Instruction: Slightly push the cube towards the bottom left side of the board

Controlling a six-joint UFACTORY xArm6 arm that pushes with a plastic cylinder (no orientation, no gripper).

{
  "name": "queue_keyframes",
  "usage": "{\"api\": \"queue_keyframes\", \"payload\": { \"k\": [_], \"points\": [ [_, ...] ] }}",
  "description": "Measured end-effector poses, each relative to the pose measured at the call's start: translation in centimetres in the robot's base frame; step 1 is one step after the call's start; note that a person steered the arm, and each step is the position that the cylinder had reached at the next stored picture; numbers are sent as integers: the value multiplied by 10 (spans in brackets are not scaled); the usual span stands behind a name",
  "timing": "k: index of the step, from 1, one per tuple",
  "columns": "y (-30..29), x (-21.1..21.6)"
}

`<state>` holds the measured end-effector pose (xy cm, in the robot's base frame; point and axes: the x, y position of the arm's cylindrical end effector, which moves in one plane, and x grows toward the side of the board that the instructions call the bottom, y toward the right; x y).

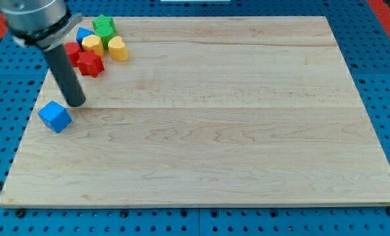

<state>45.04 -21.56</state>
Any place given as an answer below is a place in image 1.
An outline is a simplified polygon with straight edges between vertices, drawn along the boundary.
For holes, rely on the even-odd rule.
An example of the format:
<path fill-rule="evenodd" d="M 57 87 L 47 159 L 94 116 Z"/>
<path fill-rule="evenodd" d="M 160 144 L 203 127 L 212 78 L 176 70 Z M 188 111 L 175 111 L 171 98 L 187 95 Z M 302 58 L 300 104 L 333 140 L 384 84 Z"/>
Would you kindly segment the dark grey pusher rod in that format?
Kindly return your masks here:
<path fill-rule="evenodd" d="M 67 104 L 71 107 L 83 105 L 86 97 L 64 46 L 44 50 L 43 56 Z"/>

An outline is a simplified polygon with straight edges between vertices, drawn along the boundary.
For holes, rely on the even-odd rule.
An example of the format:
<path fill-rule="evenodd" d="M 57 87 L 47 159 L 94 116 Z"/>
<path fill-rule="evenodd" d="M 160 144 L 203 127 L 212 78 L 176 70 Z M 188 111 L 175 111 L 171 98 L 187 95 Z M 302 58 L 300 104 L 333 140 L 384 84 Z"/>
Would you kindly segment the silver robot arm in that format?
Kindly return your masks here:
<path fill-rule="evenodd" d="M 0 0 L 0 13 L 18 45 L 42 51 L 67 104 L 83 105 L 85 93 L 63 45 L 82 15 L 73 14 L 63 0 Z"/>

